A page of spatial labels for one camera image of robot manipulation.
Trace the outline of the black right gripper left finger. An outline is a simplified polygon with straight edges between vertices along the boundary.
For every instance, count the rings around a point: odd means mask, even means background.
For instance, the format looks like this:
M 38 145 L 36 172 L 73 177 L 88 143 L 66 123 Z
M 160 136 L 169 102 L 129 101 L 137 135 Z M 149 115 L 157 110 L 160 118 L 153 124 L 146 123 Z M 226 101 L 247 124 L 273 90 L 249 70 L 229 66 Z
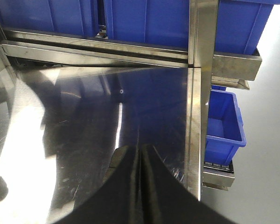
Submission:
M 139 174 L 139 150 L 126 146 L 126 154 L 112 176 L 92 197 L 56 223 L 136 224 Z

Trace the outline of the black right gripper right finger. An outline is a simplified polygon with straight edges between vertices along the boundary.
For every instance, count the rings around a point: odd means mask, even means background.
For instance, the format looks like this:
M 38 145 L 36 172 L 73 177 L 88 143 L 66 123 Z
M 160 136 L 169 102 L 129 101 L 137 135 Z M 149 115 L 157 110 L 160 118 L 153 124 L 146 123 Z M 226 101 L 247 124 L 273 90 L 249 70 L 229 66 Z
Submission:
M 189 193 L 149 144 L 141 147 L 141 191 L 146 224 L 232 223 Z

